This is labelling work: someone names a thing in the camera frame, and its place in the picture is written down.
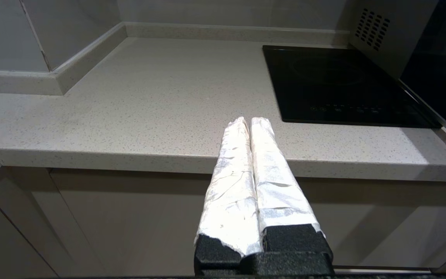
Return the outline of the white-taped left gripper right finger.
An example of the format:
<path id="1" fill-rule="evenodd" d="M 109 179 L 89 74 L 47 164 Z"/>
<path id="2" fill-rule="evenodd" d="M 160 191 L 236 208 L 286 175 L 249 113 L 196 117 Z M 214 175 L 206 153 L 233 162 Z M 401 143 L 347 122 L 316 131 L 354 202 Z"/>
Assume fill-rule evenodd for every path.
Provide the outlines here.
<path id="1" fill-rule="evenodd" d="M 278 147 L 271 122 L 253 118 L 250 149 L 257 198 L 258 253 L 333 255 L 319 221 Z"/>

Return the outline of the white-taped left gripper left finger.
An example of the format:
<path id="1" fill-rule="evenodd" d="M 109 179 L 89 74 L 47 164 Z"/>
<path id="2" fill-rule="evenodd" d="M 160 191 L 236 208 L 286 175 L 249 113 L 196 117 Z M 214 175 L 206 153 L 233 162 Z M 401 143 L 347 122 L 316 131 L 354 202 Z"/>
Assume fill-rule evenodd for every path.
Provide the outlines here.
<path id="1" fill-rule="evenodd" d="M 194 269 L 237 270 L 262 252 L 250 132 L 239 117 L 226 126 L 194 240 Z"/>

